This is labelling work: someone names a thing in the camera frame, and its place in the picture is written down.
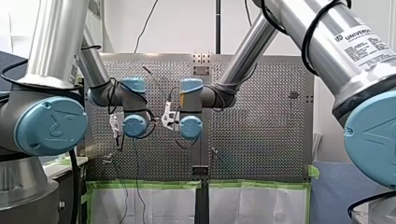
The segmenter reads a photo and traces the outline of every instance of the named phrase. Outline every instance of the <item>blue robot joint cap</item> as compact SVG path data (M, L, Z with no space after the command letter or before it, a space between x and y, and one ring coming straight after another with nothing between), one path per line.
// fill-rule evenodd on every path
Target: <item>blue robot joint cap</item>
M82 105L55 96L37 102L21 115L14 129L14 141L28 155L55 156L73 149L87 127Z

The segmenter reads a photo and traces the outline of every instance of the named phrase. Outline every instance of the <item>black cable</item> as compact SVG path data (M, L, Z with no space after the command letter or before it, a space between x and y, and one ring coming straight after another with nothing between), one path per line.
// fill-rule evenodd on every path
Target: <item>black cable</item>
M243 84L244 82L248 81L251 77L253 77L254 73L256 72L256 69L257 69L257 64L254 65L253 70L251 70L250 74L247 77L245 77L244 79L242 79L236 83L229 83L229 84L217 83L217 85L226 86L226 87L239 86L239 85Z
M154 123L154 125L152 126L151 131L149 131L148 134L142 136L142 137L136 137L136 139L145 139L147 137L149 137L152 133L154 133L155 128L157 127L157 125Z
M1 71L0 77L1 77L3 80L5 80L5 81L7 81L7 82L9 82L9 83L11 83L11 84L13 84L13 85L21 86L21 87L24 87L24 88L27 88L27 89L31 89L31 90L43 90L43 91L79 91L79 90L82 90L82 89L83 89L83 87L80 86L80 85L77 85L76 87L74 87L74 88L69 88L69 89L59 89L59 88L54 88L54 87L45 87L45 86L37 86L37 85L28 85L28 84L20 83L20 82L18 82L18 81L16 81L16 80L11 79L11 78L9 78L9 77L6 76L6 73L7 73L7 72L9 72L10 70L12 70L12 69L14 69L14 68L16 68L16 67L19 67L19 66L21 66L21 65L27 64L27 62L28 62L28 60L25 59L25 60L23 60L23 61L21 61L21 62L14 63L14 64L12 64L12 65L6 67L5 69L3 69L3 70Z
M352 218L352 211L356 207L358 207L358 206L360 206L360 205L362 205L364 203L370 203L372 201L376 201L376 200L379 200L379 199L387 199L387 198L391 198L391 197L396 197L396 191L390 191L390 192L386 192L386 193L382 193L382 194L377 194L377 195L369 197L369 198L365 198L365 199L363 199L361 201L358 201L358 202L353 203L352 205L350 205L348 207L348 209L347 209L347 214L349 215L350 218Z
M88 46L88 47L81 47L81 50L86 50L86 49L101 49L102 46L100 45L92 45L92 46Z
M212 110L215 111L215 112L218 112L218 113L222 112L224 110L224 108L225 108L225 99L224 99L224 97L221 95L221 93L216 88L214 88L212 86L207 86L207 85L205 85L205 87L207 87L210 90L212 90L216 94L216 97L219 97L220 100L221 100L221 105L222 105L221 109L217 110L217 109L213 108Z
M352 2L350 0L347 1L348 7L352 7ZM323 18L323 16L333 7L338 6L338 5L343 5L344 3L341 2L340 0L333 0L328 4L327 6L323 7L317 14L317 16L312 20L311 24L309 25L308 29L306 30L303 44L301 46L301 53L302 53L302 59L303 59L303 64L305 65L306 69L314 74L318 75L317 71L312 67L311 63L309 62L309 47L311 45L311 39L314 35L315 30L318 27L318 24L320 20Z
M262 2L262 14L264 15L265 19L268 20L268 22L273 25L279 32L283 33L284 35L287 35L288 33L286 32L285 28L279 25L279 22L276 20L274 15L269 11L267 6L265 5L265 1L261 0ZM347 7L352 8L352 1L351 0L346 0ZM344 4L341 0L332 0L330 4L327 6L323 7L318 13L317 16L312 20L311 24L309 25L308 29L306 30L304 39L303 39L303 44L301 47L301 53L302 53L302 59L303 59L303 64L306 67L306 69L311 72L314 75L318 75L317 71L311 66L311 63L309 62L309 47L311 43L311 39L314 35L315 30L318 27L318 24L320 23L320 20L323 18L323 16L333 7L336 7L338 5Z
M122 151L123 151L123 144L124 144L124 141L125 141L125 134L122 135L122 138L121 138L121 146L120 146L119 152L122 152Z
M110 81L111 80L114 80L114 83L107 90L107 101L108 101L107 114L109 114L109 115L114 114L114 112L116 112L116 109L117 109L117 106L115 105L113 110L111 110L111 106L113 106L113 97L114 97L114 94L116 93L116 87L117 87L118 81L114 77L111 77Z
M114 161L111 161L111 163L114 165L114 169L116 170L117 179L121 182L121 184L123 185L123 188L125 190L125 199L124 199L125 210L124 210L124 214L123 214L123 216L122 216L122 218L120 220L120 224L121 224L123 222L123 220L126 218L126 215L128 213L129 191L128 191L128 188L126 187L125 180L120 177L120 167Z
M275 19L274 15L271 11L268 10L267 6L265 5L265 1L262 0L262 14L267 21L273 25L280 33L287 35L285 28L279 25L279 22Z
M248 20L248 24L251 26L250 12L249 12L249 10L248 10L248 0L245 0L245 9L247 10L247 20Z
M73 206L72 206L72 216L70 223L76 224L78 219L78 204L79 204L78 164L74 149L69 151L69 155L70 155L70 161L72 163L72 173L73 173Z
M148 103L148 100L142 96L141 94L139 94L139 92L136 92L134 90L132 90L131 88L129 88L127 85L123 84L122 82L117 81L114 77L111 77L110 80L114 81L113 85L107 90L107 100L108 100L108 105L107 105L107 113L109 115L113 114L116 109L117 106L113 105L113 98L114 95L116 93L116 88L118 85L121 85L123 88L125 88L127 91L129 91L130 93L132 93L133 95L138 96L142 101L145 102L145 104Z
M143 200L142 196L140 195L140 189L139 189L139 177L140 177L140 163L139 163L139 153L137 151L136 144L134 143L134 139L132 139L132 146L134 147L134 153L136 155L136 190L137 190L137 196L140 199L140 202L143 204L143 224L146 224L146 204L145 201Z
M134 53L137 53L137 48L139 48L140 38L142 37L142 35L143 35L143 34L145 33L145 31L146 31L146 28L147 28L148 23L149 23L149 19L150 19L151 15L152 15L152 12L153 12L154 9L155 9L155 7L157 6L157 3L158 3L158 0L156 0L156 1L154 2L154 5L152 6L151 11L150 11L150 13L148 14L148 18L146 19L145 26L143 27L142 33L140 33L139 37L137 38L136 47L134 48Z
M172 88L172 90L169 91L169 94L168 94L168 101L169 102L172 102L172 93L173 93L173 91L175 89L179 89L179 87L174 87L174 88Z

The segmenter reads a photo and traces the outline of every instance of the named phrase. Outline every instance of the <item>vertical pole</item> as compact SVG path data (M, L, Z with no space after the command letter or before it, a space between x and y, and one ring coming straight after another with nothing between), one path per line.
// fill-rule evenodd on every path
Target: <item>vertical pole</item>
M221 54L221 0L216 0L216 54Z

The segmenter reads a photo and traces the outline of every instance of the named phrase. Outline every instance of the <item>metal stand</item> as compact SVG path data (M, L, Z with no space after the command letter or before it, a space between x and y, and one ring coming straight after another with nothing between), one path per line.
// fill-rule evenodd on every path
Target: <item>metal stand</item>
M0 220L13 224L57 224L59 209L58 183L51 180L42 194L0 205Z
M0 162L0 222L56 224L59 185L48 180L37 157Z
M201 188L195 191L194 224L209 224L209 183L202 180Z

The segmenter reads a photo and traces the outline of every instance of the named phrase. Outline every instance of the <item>metal bracket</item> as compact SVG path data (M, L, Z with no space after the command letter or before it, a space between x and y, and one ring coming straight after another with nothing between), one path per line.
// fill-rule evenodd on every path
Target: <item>metal bracket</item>
M193 165L192 178L193 179L207 179L209 176L209 166L207 165Z
M193 54L192 66L195 76L210 76L210 54Z

